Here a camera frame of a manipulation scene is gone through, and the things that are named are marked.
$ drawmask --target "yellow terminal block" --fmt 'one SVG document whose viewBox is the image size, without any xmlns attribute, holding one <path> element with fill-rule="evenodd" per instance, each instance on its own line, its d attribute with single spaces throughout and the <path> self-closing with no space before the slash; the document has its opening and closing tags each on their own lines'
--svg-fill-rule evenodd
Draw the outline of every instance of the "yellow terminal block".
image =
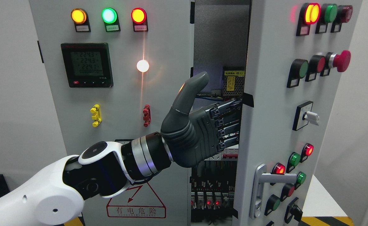
<svg viewBox="0 0 368 226">
<path fill-rule="evenodd" d="M 102 114 L 100 113 L 100 105 L 95 104 L 91 109 L 90 112 L 92 113 L 92 120 L 94 122 L 92 123 L 93 127 L 99 126 L 99 124 L 102 122 Z"/>
</svg>

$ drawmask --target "white wall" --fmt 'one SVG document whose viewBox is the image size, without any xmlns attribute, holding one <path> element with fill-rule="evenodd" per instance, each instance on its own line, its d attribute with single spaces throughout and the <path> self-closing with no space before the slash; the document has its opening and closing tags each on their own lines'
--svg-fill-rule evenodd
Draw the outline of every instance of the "white wall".
<svg viewBox="0 0 368 226">
<path fill-rule="evenodd" d="M 316 177 L 355 225 L 368 226 L 368 0 L 363 0 L 350 51 Z"/>
<path fill-rule="evenodd" d="M 66 156 L 28 0 L 0 1 L 0 174 L 15 189 Z"/>
</svg>

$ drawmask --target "yellow and black floor tape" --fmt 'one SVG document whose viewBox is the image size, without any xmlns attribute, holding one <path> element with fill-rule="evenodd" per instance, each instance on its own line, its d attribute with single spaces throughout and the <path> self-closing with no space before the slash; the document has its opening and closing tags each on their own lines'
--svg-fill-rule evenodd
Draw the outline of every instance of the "yellow and black floor tape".
<svg viewBox="0 0 368 226">
<path fill-rule="evenodd" d="M 84 218 L 81 215 L 79 217 L 76 217 L 76 218 L 70 220 L 67 223 L 59 224 L 59 225 L 56 225 L 56 226 L 85 226 L 85 222 L 84 222 Z"/>
<path fill-rule="evenodd" d="M 349 217 L 303 217 L 299 226 L 354 226 Z"/>
</svg>

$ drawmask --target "electrical hazard symbol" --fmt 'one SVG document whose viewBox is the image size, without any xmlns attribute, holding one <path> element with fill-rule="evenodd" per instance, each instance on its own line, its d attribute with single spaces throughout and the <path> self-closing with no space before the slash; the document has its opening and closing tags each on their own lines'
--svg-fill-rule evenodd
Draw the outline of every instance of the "electrical hazard symbol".
<svg viewBox="0 0 368 226">
<path fill-rule="evenodd" d="M 149 183 L 111 198 L 106 209 L 110 218 L 166 218 L 166 207 Z"/>
</svg>

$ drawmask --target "meter display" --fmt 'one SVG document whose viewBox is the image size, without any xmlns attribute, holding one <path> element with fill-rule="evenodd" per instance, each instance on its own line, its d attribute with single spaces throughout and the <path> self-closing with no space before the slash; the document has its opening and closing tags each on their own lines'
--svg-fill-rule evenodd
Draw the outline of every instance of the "meter display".
<svg viewBox="0 0 368 226">
<path fill-rule="evenodd" d="M 107 43 L 62 43 L 61 49 L 69 87 L 113 86 Z"/>
<path fill-rule="evenodd" d="M 100 52 L 71 52 L 76 76 L 103 76 Z"/>
</svg>

